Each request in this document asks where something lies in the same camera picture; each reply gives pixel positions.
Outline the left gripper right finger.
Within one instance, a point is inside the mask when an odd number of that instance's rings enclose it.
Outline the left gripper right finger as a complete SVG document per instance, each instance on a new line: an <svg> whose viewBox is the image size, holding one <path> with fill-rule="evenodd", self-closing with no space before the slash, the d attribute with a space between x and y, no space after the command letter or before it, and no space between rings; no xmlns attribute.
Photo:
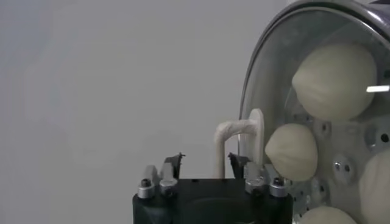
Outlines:
<svg viewBox="0 0 390 224"><path fill-rule="evenodd" d="M288 195L284 178L278 175L270 164L258 167L246 156L229 153L228 158L236 179L244 180L244 189L248 194L268 192L273 197Z"/></svg>

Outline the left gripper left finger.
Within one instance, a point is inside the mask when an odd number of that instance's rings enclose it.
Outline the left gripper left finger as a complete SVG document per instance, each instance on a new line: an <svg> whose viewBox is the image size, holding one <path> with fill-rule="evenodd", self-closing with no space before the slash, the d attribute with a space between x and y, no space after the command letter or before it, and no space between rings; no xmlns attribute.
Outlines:
<svg viewBox="0 0 390 224"><path fill-rule="evenodd" d="M153 198L159 194L170 197L176 193L180 176L182 153L165 158L158 172L154 165L148 165L144 169L142 179L138 185L138 198Z"/></svg>

